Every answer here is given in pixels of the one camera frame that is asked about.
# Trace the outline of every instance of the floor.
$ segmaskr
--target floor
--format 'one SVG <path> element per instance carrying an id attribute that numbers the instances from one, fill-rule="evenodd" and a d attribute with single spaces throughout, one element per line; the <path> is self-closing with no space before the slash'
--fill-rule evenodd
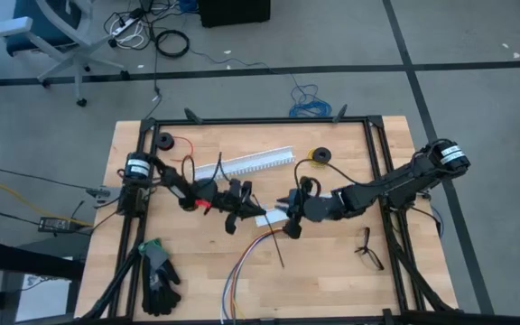
<path id="1" fill-rule="evenodd" d="M 13 4 L 0 0 L 0 21 L 11 17 Z M 287 0 L 272 5 L 271 20 L 261 24 L 204 29 L 197 15 L 184 15 L 158 25 L 182 29 L 194 51 L 215 60 L 298 68 L 298 82 L 317 84 L 333 114 L 348 104 L 348 115 L 405 115 L 417 147 L 435 135 L 461 144 L 472 167 L 454 187 L 490 300 L 495 313 L 520 315 L 520 0 Z M 127 6 L 128 0 L 97 0 L 92 37 L 102 35 L 102 23 L 112 12 Z M 166 44 L 169 51 L 180 47 L 179 40 Z M 153 106 L 155 52 L 152 45 L 145 51 L 105 46 L 97 54 L 124 63 L 134 81 L 110 81 L 118 71 L 92 66 L 91 73 L 101 77 L 84 84 L 88 106 L 82 108 L 64 79 L 55 79 L 49 90 L 34 85 L 33 78 L 51 64 L 49 58 L 29 52 L 11 58 L 0 40 L 0 85 L 7 85 L 0 87 L 0 168 L 101 184 L 115 122 L 140 119 Z M 185 107 L 204 118 L 287 116 L 290 75 L 246 69 L 234 61 L 213 64 L 193 53 L 176 60 L 158 57 L 163 101 L 153 116 L 183 118 Z M 61 214 L 85 200 L 77 218 L 93 219 L 81 190 L 1 172 L 0 182 Z M 439 187 L 433 205 L 444 218 L 442 245 L 460 307 L 478 311 L 449 209 L 453 194 Z M 39 219 L 1 191 L 0 210 Z M 1 243 L 24 246 L 42 240 L 51 235 L 0 218 Z"/>

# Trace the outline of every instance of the black box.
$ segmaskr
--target black box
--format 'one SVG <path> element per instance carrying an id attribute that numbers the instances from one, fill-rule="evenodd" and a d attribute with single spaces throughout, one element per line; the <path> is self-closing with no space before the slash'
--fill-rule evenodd
<path id="1" fill-rule="evenodd" d="M 270 19 L 270 0 L 198 0 L 198 8 L 204 27 Z"/>

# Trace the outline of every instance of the tape roll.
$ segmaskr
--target tape roll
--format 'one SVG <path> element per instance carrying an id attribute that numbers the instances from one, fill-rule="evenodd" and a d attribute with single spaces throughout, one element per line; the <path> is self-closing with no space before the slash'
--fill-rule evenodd
<path id="1" fill-rule="evenodd" d="M 162 132 L 162 133 L 158 134 L 158 136 L 155 139 L 155 146 L 157 146 L 158 148 L 160 148 L 164 151 L 168 151 L 168 150 L 172 149 L 173 145 L 174 145 L 173 136 L 167 132 Z"/>
<path id="2" fill-rule="evenodd" d="M 332 153 L 325 147 L 316 148 L 312 153 L 312 159 L 317 163 L 327 163 L 332 159 Z"/>

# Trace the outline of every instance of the power strip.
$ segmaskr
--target power strip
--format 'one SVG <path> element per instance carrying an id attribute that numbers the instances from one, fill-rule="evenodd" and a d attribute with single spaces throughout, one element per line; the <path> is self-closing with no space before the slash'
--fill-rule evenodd
<path id="1" fill-rule="evenodd" d="M 126 29 L 130 28 L 130 26 L 133 25 L 134 23 L 136 23 L 139 19 L 140 18 L 128 18 L 125 21 L 124 26 L 117 27 L 116 30 L 112 32 L 112 36 L 113 37 L 119 36 L 119 34 L 125 32 Z"/>
<path id="2" fill-rule="evenodd" d="M 287 163 L 294 163 L 293 148 L 286 146 L 261 153 L 249 154 L 246 156 L 226 160 L 222 162 L 222 167 L 227 176 L 241 175 L 248 172 L 257 172 L 270 167 L 280 166 Z M 196 168 L 196 180 L 210 178 L 216 170 L 216 163 Z M 222 173 L 218 172 L 214 180 L 222 178 Z"/>

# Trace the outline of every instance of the wooden table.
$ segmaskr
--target wooden table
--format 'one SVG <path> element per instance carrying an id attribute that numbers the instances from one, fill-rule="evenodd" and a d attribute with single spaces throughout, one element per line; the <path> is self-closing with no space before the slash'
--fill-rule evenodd
<path id="1" fill-rule="evenodd" d="M 385 116 L 384 123 L 397 168 L 410 161 L 414 151 L 413 140 L 405 117 Z M 121 180 L 116 170 L 124 166 L 126 155 L 135 150 L 138 128 L 138 121 L 117 123 L 104 179 L 106 186 L 120 186 Z M 166 126 L 165 130 L 194 143 L 193 157 L 197 166 L 214 163 L 219 151 L 224 159 L 231 159 L 292 145 L 299 161 L 310 149 L 326 146 L 332 152 L 331 163 L 350 177 L 357 181 L 373 179 L 363 125 L 359 123 L 188 125 Z M 385 164 L 378 139 L 376 150 L 383 169 Z M 158 155 L 165 163 L 179 169 L 180 164 L 171 159 L 181 159 L 189 152 L 189 145 L 177 139 L 171 151 L 159 151 Z M 288 190 L 295 186 L 293 166 L 289 164 L 251 173 L 240 179 L 252 181 L 257 198 L 271 208 L 277 198 L 286 196 Z M 322 183 L 323 192 L 348 183 L 331 168 L 318 170 L 308 163 L 301 165 L 300 175 L 316 177 Z M 219 181 L 218 186 L 225 189 L 227 183 Z M 424 200 L 418 200 L 416 207 L 431 211 L 429 203 Z M 112 206 L 100 210 L 96 223 L 114 209 Z M 419 271 L 446 303 L 457 306 L 434 221 L 415 211 L 409 211 L 407 215 Z M 185 212 L 166 189 L 154 193 L 145 239 L 159 237 L 163 246 L 172 253 L 172 263 L 182 280 L 181 285 L 176 287 L 182 299 L 171 315 L 155 318 L 142 311 L 142 287 L 139 285 L 134 320 L 218 319 L 220 296 L 228 273 L 251 240 L 266 231 L 266 227 L 259 228 L 253 219 L 248 219 L 239 220 L 236 234 L 228 235 L 224 231 L 226 216 L 226 213 L 217 211 L 211 211 L 207 216 L 203 216 L 201 211 Z M 122 217 L 113 217 L 99 227 L 91 238 L 76 316 L 83 315 L 92 307 L 111 280 L 122 224 Z M 376 271 L 354 254 L 363 243 L 363 227 L 371 228 L 369 246 L 385 265 L 384 271 Z M 280 266 L 272 240 L 266 240 L 248 257 L 237 287 L 238 305 L 248 319 L 371 316 L 382 314 L 384 308 L 398 314 L 395 285 L 377 203 L 357 218 L 322 223 L 304 219 L 302 228 L 302 237 L 298 240 L 287 238 L 284 234 L 277 236 L 285 262 L 284 269 Z M 134 241 L 135 232 L 132 233 L 130 245 Z M 404 269 L 403 274 L 409 306 L 413 307 L 413 294 Z M 125 313 L 128 282 L 129 275 L 122 285 L 119 314 Z"/>

